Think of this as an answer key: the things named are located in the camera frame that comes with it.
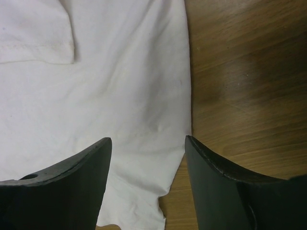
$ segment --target white t-shirt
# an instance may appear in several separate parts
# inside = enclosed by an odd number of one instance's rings
[[[0,180],[111,137],[97,224],[163,230],[158,197],[191,132],[189,71],[183,0],[0,1]]]

